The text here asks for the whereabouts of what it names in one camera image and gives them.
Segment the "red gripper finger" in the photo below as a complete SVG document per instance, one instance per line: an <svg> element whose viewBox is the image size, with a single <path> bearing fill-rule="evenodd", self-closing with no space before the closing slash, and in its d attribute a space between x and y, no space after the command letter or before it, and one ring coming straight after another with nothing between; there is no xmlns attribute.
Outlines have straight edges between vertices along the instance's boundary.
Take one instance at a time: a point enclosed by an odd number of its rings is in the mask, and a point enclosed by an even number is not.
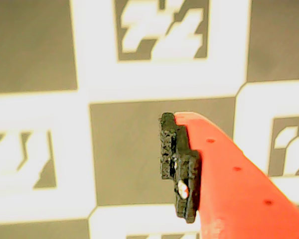
<svg viewBox="0 0 299 239"><path fill-rule="evenodd" d="M200 114L161 115L160 176L173 181L176 215L200 217L204 239L299 239L299 208Z"/></svg>

